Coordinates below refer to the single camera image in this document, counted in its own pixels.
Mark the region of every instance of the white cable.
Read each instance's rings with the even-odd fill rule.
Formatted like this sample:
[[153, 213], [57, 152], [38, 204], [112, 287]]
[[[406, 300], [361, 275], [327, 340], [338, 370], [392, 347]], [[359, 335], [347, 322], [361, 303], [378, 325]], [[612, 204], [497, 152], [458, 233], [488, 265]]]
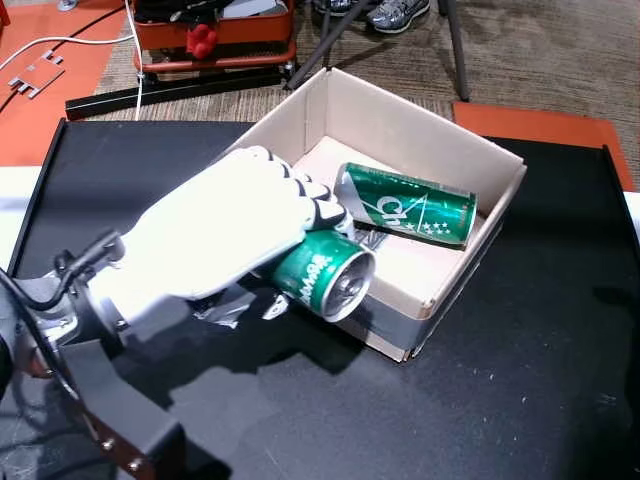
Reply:
[[140, 48], [140, 40], [138, 40], [138, 33], [136, 32], [136, 26], [133, 23], [133, 15], [131, 15], [131, 7], [129, 7], [129, 0], [124, 0], [124, 6], [127, 9], [127, 19], [129, 20], [129, 27], [131, 27], [131, 33], [133, 34], [133, 41], [136, 42], [136, 51], [138, 53], [138, 101], [136, 102], [136, 116], [135, 119], [140, 119], [140, 106], [142, 105], [142, 82], [144, 80], [144, 73], [142, 72], [142, 49]]
[[20, 47], [13, 54], [9, 56], [4, 62], [0, 63], [0, 70], [6, 67], [10, 62], [13, 61], [18, 55], [20, 55], [25, 50], [37, 45], [38, 43], [44, 42], [71, 42], [71, 43], [81, 43], [83, 45], [109, 45], [111, 43], [121, 43], [126, 42], [127, 40], [131, 40], [134, 38], [133, 35], [129, 35], [127, 37], [116, 38], [114, 40], [83, 40], [82, 38], [74, 38], [74, 37], [43, 37], [33, 40], [27, 43], [25, 46]]

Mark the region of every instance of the cardboard box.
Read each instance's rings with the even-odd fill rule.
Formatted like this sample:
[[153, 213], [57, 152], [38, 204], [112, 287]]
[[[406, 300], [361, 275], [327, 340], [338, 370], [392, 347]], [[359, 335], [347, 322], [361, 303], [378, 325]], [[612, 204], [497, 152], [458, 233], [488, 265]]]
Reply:
[[377, 231], [363, 304], [338, 325], [396, 361], [416, 355], [499, 231], [525, 174], [522, 159], [381, 88], [338, 69], [322, 70], [230, 149], [263, 145], [331, 187], [345, 162], [397, 171], [478, 194], [465, 250]]

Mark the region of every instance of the brown carpet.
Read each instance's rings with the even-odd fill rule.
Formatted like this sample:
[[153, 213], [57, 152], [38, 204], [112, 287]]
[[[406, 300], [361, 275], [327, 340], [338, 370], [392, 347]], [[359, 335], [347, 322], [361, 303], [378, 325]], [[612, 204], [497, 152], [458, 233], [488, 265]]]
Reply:
[[[332, 64], [450, 118], [453, 54], [446, 19], [432, 2], [398, 36], [354, 24], [336, 43]], [[640, 184], [640, 1], [460, 0], [458, 9], [473, 102], [611, 120]], [[296, 24], [303, 61], [319, 38], [308, 4], [299, 6]], [[129, 44], [114, 48], [99, 91], [135, 85], [132, 52]], [[275, 87], [224, 93], [143, 107], [142, 118], [257, 120], [285, 96]]]

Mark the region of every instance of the black table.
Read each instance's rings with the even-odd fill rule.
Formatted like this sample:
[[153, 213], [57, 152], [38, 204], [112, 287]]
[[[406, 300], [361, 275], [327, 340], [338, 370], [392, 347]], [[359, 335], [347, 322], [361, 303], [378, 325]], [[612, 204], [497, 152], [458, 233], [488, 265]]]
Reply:
[[[67, 125], [18, 276], [106, 225], [126, 231], [246, 128]], [[194, 478], [621, 478], [638, 268], [619, 187], [601, 150], [498, 142], [529, 172], [417, 359], [398, 365], [296, 313], [232, 332], [184, 320], [179, 301], [128, 332], [118, 371], [184, 424]], [[0, 462], [10, 479], [117, 475], [57, 387], [23, 375], [0, 405]]]

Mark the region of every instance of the green aluminum can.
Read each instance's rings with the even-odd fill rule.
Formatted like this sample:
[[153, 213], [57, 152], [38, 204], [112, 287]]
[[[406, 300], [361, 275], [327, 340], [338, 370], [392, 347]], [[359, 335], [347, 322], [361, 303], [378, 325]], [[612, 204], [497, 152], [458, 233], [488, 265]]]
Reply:
[[373, 254], [334, 230], [307, 233], [267, 275], [284, 293], [329, 322], [349, 315], [367, 293]]
[[457, 247], [477, 208], [474, 193], [355, 163], [342, 165], [334, 193], [355, 220]]

